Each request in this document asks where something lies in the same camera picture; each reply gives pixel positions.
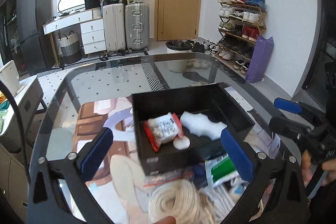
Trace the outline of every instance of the black trash bag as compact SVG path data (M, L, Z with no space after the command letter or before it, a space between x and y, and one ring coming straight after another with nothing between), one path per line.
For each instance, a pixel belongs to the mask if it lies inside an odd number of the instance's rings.
M166 47L173 51L188 51L193 47L192 40L168 40Z

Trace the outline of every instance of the green and white packet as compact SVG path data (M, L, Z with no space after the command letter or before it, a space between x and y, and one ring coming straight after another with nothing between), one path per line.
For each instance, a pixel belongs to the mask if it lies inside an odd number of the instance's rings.
M238 171L228 154L222 155L213 160L206 160L205 172L208 185L213 188L233 178L239 177Z

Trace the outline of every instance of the laundry basket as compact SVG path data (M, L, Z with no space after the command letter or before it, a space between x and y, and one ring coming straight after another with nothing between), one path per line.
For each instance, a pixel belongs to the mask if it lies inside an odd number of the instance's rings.
M69 36L58 39L58 44L61 47L63 60L66 64L72 64L82 59L81 46L77 37L77 33L73 32Z

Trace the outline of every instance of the finger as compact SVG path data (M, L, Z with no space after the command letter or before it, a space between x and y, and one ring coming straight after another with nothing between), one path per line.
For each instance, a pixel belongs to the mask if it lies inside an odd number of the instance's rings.
M302 169L310 169L310 167L311 167L310 160L311 160L311 157L308 153L308 150L306 150L302 155L302 160L301 160Z
M336 170L336 159L328 160L322 163L322 169L324 171Z
M176 219L173 216L167 216L154 224L176 224Z

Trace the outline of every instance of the black box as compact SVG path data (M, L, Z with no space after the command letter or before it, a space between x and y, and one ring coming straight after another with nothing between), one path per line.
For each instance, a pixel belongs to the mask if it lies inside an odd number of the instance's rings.
M205 160L216 158L225 153L220 139L197 137L183 127L184 134L190 139L190 146L177 150L173 142L161 145L154 152L143 128L150 118L183 112L203 113L212 122L224 122L228 130L244 139L254 125L252 119L241 106L224 90L222 84L193 86L181 89L163 90L132 94L135 138L138 157L145 175L165 173L186 168Z

